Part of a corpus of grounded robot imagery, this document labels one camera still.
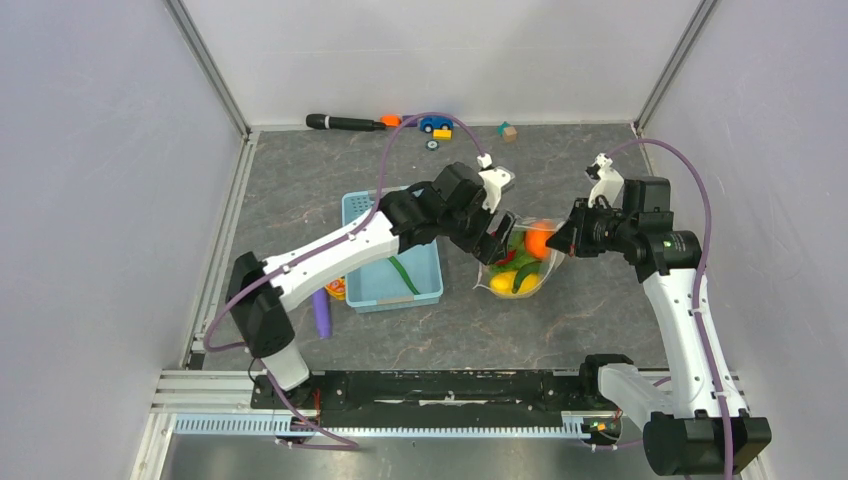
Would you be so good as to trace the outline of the red toy apple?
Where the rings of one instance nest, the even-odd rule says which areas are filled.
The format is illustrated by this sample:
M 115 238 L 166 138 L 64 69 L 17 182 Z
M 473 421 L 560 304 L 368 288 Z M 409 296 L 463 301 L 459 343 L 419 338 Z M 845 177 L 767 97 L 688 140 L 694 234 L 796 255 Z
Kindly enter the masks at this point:
M 497 262 L 495 263 L 495 265 L 496 265 L 496 266 L 506 266 L 506 265 L 509 265 L 510 263 L 512 263 L 512 262 L 515 260 L 515 258 L 516 258 L 516 256 L 517 256 L 517 255 L 518 255 L 518 253 L 517 253 L 517 251 L 516 251 L 516 250 L 510 250 L 510 251 L 508 251 L 508 252 L 507 252 L 506 256 L 505 256 L 503 259 L 501 259 L 501 260 L 497 261 Z

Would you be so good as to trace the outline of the orange toy fruit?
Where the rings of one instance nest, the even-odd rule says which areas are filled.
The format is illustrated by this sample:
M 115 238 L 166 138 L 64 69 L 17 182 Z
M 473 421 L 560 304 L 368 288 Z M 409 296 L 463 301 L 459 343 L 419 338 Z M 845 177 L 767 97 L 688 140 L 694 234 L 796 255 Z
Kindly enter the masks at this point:
M 524 235 L 526 252 L 536 259 L 547 259 L 550 255 L 547 241 L 555 232 L 556 225 L 550 221 L 543 220 L 533 223 Z

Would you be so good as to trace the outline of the yellow toy lemon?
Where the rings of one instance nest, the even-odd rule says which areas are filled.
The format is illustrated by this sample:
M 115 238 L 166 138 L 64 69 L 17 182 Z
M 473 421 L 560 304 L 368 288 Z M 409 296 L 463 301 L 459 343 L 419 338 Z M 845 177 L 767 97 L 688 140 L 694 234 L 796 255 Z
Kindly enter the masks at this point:
M 489 288 L 495 294 L 501 296 L 517 296 L 525 295 L 534 291 L 540 283 L 538 273 L 528 273 L 523 275 L 519 281 L 518 271 L 505 271 L 495 274 L 489 280 Z

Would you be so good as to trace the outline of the clear dotted zip top bag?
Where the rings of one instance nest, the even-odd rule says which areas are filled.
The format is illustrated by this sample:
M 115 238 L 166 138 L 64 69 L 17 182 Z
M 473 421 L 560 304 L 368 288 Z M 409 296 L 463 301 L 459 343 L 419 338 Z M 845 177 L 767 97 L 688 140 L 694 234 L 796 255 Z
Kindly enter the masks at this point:
M 515 222 L 513 230 L 525 230 L 525 232 L 526 232 L 526 230 L 533 223 L 538 222 L 538 221 L 543 221 L 543 220 L 547 220 L 547 221 L 554 223 L 556 225 L 556 231 L 564 224 L 564 221 L 561 220 L 561 219 L 548 219 L 548 218 L 536 218 L 536 217 L 518 217 L 516 222 Z M 550 249 L 549 257 L 545 260 L 536 259 L 532 255 L 528 254 L 525 250 L 525 253 L 520 258 L 516 259 L 515 261 L 513 261 L 509 265 L 496 266 L 495 264 L 493 264 L 493 265 L 481 266 L 478 270 L 477 282 L 476 282 L 476 285 L 474 286 L 474 288 L 480 289 L 480 290 L 486 290 L 489 293 L 493 294 L 495 297 L 498 297 L 498 298 L 501 298 L 501 299 L 506 299 L 506 300 L 518 300 L 518 299 L 529 298 L 529 297 L 533 296 L 538 290 L 540 290 L 542 288 L 542 286 L 547 281 L 547 279 L 555 272 L 555 270 L 560 266 L 560 264 L 563 262 L 564 259 L 565 259 L 565 255 L 563 253 L 558 252 L 556 250 L 552 250 L 552 249 Z M 540 283 L 537 286 L 537 288 L 534 291 L 532 291 L 531 293 L 525 294 L 525 295 L 517 295 L 517 296 L 507 297 L 507 296 L 501 296 L 501 295 L 495 294 L 493 291 L 490 290 L 490 288 L 488 286 L 489 280 L 495 274 L 505 272 L 505 271 L 518 271 L 523 265 L 526 265 L 527 263 L 532 263 L 532 262 L 535 262 L 535 261 L 541 262 L 541 267 L 540 267 L 540 270 L 538 272 L 538 274 L 540 276 Z

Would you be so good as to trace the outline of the green toy cucumber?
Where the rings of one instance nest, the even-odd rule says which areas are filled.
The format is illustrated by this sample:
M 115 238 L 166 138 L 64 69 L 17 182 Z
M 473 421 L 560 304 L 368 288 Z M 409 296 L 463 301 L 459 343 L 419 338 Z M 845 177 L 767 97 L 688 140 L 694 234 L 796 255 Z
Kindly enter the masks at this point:
M 540 261 L 535 261 L 535 262 L 527 263 L 526 265 L 523 265 L 515 274 L 515 277 L 513 279 L 511 292 L 513 294 L 518 294 L 521 291 L 525 280 L 530 276 L 533 276 L 537 281 L 538 272 L 540 270 L 540 267 L 541 267 Z

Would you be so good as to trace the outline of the green toy bean pod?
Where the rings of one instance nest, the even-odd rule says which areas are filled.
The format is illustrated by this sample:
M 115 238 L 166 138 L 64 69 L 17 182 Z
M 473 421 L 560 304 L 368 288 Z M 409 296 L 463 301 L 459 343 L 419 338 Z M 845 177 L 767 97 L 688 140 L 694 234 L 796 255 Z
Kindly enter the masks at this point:
M 400 278 L 402 279 L 402 281 L 404 282 L 406 287 L 409 289 L 409 291 L 412 293 L 412 295 L 413 296 L 420 295 L 419 289 L 416 287 L 416 285 L 413 282 L 409 272 L 403 266 L 403 264 L 400 262 L 400 260 L 395 256 L 391 256 L 391 257 L 388 258 L 388 261 L 393 266 L 395 271 L 398 273 L 398 275 L 400 276 Z

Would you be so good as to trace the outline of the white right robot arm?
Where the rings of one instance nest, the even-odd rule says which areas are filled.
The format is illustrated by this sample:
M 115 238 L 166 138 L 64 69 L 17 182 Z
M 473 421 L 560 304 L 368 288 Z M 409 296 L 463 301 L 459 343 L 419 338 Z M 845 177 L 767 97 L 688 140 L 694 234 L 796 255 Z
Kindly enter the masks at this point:
M 577 392 L 591 408 L 611 401 L 634 422 L 655 474 L 731 479 L 772 432 L 766 418 L 749 413 L 727 368 L 707 294 L 706 245 L 675 229 L 670 193 L 660 177 L 601 179 L 547 242 L 579 258 L 623 255 L 656 315 L 669 365 L 665 393 L 623 356 L 591 355 Z

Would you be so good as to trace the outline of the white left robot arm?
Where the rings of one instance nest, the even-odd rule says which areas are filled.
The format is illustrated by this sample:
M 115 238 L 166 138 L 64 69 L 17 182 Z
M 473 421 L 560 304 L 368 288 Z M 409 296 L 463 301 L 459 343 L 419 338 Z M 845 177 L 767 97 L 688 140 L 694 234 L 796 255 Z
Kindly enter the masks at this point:
M 314 394 L 314 381 L 288 317 L 291 310 L 339 277 L 438 237 L 483 265 L 504 259 L 515 217 L 506 212 L 496 229 L 490 225 L 513 180 L 513 173 L 503 167 L 477 171 L 455 162 L 433 181 L 376 198 L 365 214 L 297 250 L 265 260 L 252 252 L 238 257 L 227 309 L 278 397 L 297 408 Z

